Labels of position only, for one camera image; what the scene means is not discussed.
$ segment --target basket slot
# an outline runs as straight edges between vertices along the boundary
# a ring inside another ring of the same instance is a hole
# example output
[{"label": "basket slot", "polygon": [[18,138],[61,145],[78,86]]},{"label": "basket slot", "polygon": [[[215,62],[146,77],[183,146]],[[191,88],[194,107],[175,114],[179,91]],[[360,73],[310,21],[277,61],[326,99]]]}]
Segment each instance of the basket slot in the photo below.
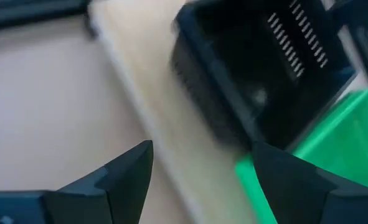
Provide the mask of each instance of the basket slot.
[{"label": "basket slot", "polygon": [[288,60],[291,69],[296,75],[296,78],[299,78],[302,74],[304,74],[305,68],[304,63],[298,57],[298,54],[295,50],[295,47],[290,39],[289,35],[286,33],[286,30],[283,28],[283,24],[280,21],[277,13],[273,13],[267,20],[270,25],[270,28],[273,31],[273,34],[281,46],[286,59]]},{"label": "basket slot", "polygon": [[289,4],[289,10],[295,17],[297,25],[301,29],[301,33],[307,41],[308,46],[310,47],[314,58],[317,61],[317,64],[320,68],[324,68],[329,62],[329,59],[327,58],[326,52],[324,51],[323,46],[318,40],[318,36],[312,28],[311,21],[309,21],[308,17],[306,16],[306,12],[303,9],[301,3],[298,2],[298,0],[292,1]]}]

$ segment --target green object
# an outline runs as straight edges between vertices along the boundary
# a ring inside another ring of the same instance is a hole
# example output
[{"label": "green object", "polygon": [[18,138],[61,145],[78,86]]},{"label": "green object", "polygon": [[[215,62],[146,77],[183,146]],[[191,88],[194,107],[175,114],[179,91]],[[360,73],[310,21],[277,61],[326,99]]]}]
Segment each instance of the green object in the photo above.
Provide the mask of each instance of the green object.
[{"label": "green object", "polygon": [[[368,187],[368,90],[350,93],[335,105],[293,154]],[[277,223],[251,156],[238,162],[236,172],[259,223]]]}]

